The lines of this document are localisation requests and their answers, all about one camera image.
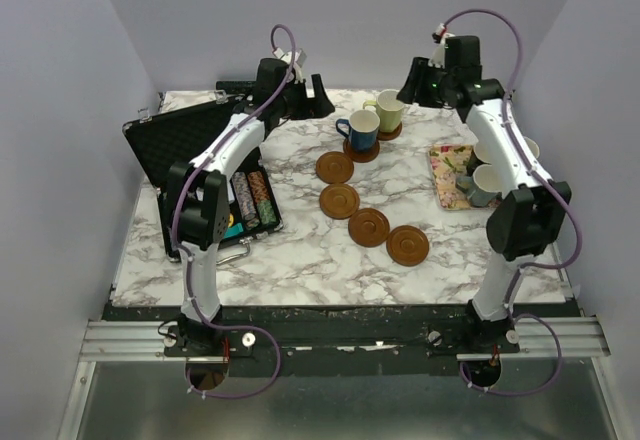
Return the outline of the grey blue mug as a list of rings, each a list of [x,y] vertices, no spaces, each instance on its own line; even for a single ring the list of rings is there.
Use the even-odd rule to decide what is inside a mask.
[[[498,172],[489,164],[480,165],[472,175],[458,175],[455,187],[465,195],[469,204],[475,208],[488,206],[502,193]]]

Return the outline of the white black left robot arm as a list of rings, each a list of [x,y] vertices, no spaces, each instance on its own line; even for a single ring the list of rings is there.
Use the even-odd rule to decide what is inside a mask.
[[[165,211],[183,274],[177,334],[201,355],[220,347],[224,330],[214,322],[221,310],[216,262],[231,214],[232,176],[282,121],[325,118],[335,110],[321,75],[304,79],[301,65],[297,55],[263,58],[249,87],[221,88],[223,97],[212,103],[211,139],[169,168]]]

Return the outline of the dark blue mug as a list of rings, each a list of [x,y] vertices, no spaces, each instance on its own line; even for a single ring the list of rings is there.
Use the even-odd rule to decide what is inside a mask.
[[[342,135],[357,153],[371,150],[377,140],[380,126],[379,116],[366,109],[353,112],[348,118],[341,118],[335,122],[336,131]]]

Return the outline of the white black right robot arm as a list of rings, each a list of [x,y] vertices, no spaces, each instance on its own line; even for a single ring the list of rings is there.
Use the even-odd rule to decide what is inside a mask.
[[[397,98],[454,109],[486,148],[496,173],[501,201],[486,224],[493,254],[459,330],[462,344],[480,352],[512,328],[522,271],[556,241],[572,192],[535,158],[500,82],[483,78],[479,38],[437,33],[434,39],[434,53],[413,59]]]

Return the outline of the teal mug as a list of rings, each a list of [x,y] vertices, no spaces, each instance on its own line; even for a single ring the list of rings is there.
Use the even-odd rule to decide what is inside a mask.
[[[472,148],[471,155],[466,164],[466,172],[468,175],[472,175],[479,166],[490,163],[487,149],[481,142],[478,142]]]

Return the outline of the light green mug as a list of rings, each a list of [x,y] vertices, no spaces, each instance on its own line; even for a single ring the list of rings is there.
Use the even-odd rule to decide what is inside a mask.
[[[392,133],[402,122],[406,105],[397,99],[398,91],[387,89],[381,91],[374,100],[366,100],[363,107],[373,107],[380,118],[379,131]]]

